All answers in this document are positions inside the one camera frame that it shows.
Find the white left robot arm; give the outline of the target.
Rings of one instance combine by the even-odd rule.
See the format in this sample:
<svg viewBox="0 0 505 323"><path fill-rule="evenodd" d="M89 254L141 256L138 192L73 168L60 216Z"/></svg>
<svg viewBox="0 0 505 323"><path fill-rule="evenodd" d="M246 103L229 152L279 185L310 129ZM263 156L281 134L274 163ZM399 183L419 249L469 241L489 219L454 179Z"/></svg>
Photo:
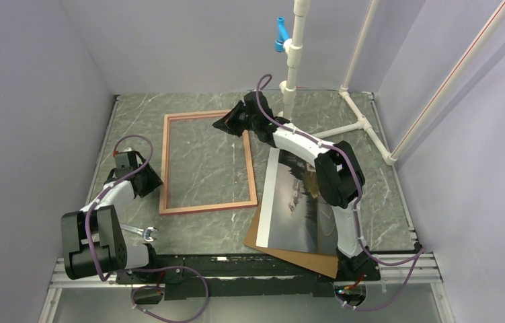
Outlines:
<svg viewBox="0 0 505 323"><path fill-rule="evenodd" d="M149 162L135 150L116 152L99 196L61 218L65 272L71 280L134 269L145 283L160 273L157 253L150 243L127 244L119 212L163 184Z"/></svg>

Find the white PVC pipe stand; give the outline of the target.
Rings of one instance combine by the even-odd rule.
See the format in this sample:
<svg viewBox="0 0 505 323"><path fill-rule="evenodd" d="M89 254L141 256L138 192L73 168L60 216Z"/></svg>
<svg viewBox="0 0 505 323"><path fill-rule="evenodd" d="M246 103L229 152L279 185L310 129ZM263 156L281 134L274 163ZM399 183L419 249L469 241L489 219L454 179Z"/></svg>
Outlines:
<svg viewBox="0 0 505 323"><path fill-rule="evenodd" d="M294 26L292 44L287 55L288 65L288 77L287 80L292 81L292 85L288 86L287 81L283 80L279 84L279 89L282 92L284 99L284 110L283 115L287 118L291 117L291 112L294 107L294 99L297 92L296 80L297 80L297 68L300 65L301 53L303 49L303 34L305 30L305 18L309 13L311 2L310 1L295 1L293 7ZM338 91L342 99L350 107L351 111L356 117L356 122L348 124L342 127L334 128L328 131L323 131L317 133L315 136L322 139L325 137L330 137L334 135L339 135L341 133L347 133L355 130L363 130L369 136L371 141L374 143L375 147L381 154L383 161L388 165L392 166L397 161L403 153L403 150L410 144L410 141L418 134L418 131L422 128L426 118L434 112L435 106L441 101L442 97L451 88L451 86L456 82L465 71L467 65L470 63L472 58L482 49L483 45L487 42L489 37L493 34L495 29L501 24L502 20L505 18L505 1L501 1L499 6L495 9L493 14L488 18L487 22L483 25L482 29L477 33L476 37L472 40L471 44L467 47L465 52L461 55L460 59L456 62L455 66L451 69L449 74L445 77L444 81L438 87L437 91L428 101L427 105L424 107L423 111L416 118L411 127L407 130L407 133L403 136L403 139L396 146L394 151L389 151L387 145L382 142L373 130L368 118L360 111L360 108L355 104L351 95L348 92L348 86L354 68L358 62L359 56L362 52L362 47L366 40L368 31L371 28L377 7L379 5L378 1L370 1L365 13L365 17L358 34L356 41L356 46L354 52L350 58L350 62L346 71L345 78L342 85Z"/></svg>

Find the brown cardboard backing board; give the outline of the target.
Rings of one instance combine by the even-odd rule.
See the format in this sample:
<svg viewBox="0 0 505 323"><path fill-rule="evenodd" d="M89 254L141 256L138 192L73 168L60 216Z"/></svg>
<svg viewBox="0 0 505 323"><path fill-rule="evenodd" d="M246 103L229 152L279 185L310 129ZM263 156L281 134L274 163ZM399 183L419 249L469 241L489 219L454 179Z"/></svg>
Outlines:
<svg viewBox="0 0 505 323"><path fill-rule="evenodd" d="M244 238L245 246L262 251L268 255L275 256L281 260L307 268L316 273L324 274L328 277L335 278L338 272L338 255L312 254L304 252L295 252L288 250L278 250L273 248L263 248L256 246L256 236L258 232L258 222L260 217L260 209L262 204L257 208L248 232Z"/></svg>

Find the glossy photo with white borders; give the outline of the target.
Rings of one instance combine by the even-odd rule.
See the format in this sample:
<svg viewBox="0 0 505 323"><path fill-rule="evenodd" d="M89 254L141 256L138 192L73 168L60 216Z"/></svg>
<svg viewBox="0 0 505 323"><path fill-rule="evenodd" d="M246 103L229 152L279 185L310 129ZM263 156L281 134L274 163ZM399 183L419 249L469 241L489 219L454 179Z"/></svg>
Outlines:
<svg viewBox="0 0 505 323"><path fill-rule="evenodd" d="M337 242L332 207L319 196L315 168L292 153L271 148L256 246L334 255Z"/></svg>

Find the blue pipe fitting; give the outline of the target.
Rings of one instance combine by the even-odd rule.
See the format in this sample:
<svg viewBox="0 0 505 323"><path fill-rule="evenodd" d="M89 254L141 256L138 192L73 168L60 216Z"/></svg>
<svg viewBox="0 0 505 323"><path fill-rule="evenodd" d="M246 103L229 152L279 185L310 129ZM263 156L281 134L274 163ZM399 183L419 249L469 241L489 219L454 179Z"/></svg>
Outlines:
<svg viewBox="0 0 505 323"><path fill-rule="evenodd" d="M286 29L285 18L278 17L276 23L278 34L274 42L274 50L276 52L285 52L286 54L288 54L292 44L292 37L290 36L288 30Z"/></svg>

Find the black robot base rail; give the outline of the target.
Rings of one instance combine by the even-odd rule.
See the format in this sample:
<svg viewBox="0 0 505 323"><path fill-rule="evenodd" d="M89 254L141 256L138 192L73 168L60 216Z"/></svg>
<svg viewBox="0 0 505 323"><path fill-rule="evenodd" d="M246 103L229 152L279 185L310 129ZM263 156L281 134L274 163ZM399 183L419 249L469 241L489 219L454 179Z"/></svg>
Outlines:
<svg viewBox="0 0 505 323"><path fill-rule="evenodd" d="M331 278L267 254L230 254L226 260L211 255L162 255L155 259L157 267L166 269L164 273L119 273L110 282L119 287L158 283L164 289L163 299L183 300L200 297L204 291L193 270L203 275L211 297L330 297L333 284L341 288L388 280L387 268L378 264L366 264L357 273L339 272Z"/></svg>

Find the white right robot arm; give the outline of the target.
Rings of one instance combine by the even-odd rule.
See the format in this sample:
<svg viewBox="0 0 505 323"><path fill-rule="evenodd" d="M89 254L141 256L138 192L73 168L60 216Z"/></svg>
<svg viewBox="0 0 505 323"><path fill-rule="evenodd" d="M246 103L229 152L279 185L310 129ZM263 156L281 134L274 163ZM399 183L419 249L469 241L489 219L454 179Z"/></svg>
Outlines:
<svg viewBox="0 0 505 323"><path fill-rule="evenodd" d="M336 222L338 272L345 279L356 278L370 257L358 214L365 178L351 145L318 139L290 120L275 116L261 91L246 94L212 125L237 137L251 131L261 142L314 167L318 195L331 206Z"/></svg>

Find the red wooden picture frame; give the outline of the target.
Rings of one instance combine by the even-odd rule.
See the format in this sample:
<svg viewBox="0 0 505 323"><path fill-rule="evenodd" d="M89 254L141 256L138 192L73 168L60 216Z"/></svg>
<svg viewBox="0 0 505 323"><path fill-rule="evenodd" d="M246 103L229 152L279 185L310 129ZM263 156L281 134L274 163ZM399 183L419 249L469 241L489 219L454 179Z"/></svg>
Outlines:
<svg viewBox="0 0 505 323"><path fill-rule="evenodd" d="M245 156L246 174L248 179L248 189L250 198L248 201L231 202L231 203L216 203L191 207L169 208L168 205L168 190L170 187L169 180L169 152L170 152L170 126L173 121L194 120L202 118L220 118L226 115L229 110L213 110L202 112L183 112L166 114L163 123L163 149L161 156L161 175L163 176L163 188L159 198L159 213L161 215L181 215L188 213L203 213L211 211L225 211L229 209L243 209L257 207L258 198L256 193L256 183L254 178L253 160L251 156L251 145L247 131L242 134L243 150Z"/></svg>

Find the silver open-end wrench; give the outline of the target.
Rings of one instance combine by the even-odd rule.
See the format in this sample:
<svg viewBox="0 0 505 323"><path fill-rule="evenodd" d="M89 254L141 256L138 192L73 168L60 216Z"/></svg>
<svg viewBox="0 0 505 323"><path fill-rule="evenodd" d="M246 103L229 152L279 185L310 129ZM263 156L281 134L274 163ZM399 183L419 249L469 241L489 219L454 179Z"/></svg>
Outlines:
<svg viewBox="0 0 505 323"><path fill-rule="evenodd" d="M130 232L132 234L136 234L136 235L142 237L142 239L146 242L153 242L155 240L156 234L159 232L159 230L157 228L151 227L151 226L146 227L146 228L139 228L139 227L135 227L132 225L127 225L127 224L121 223L120 227L124 231Z"/></svg>

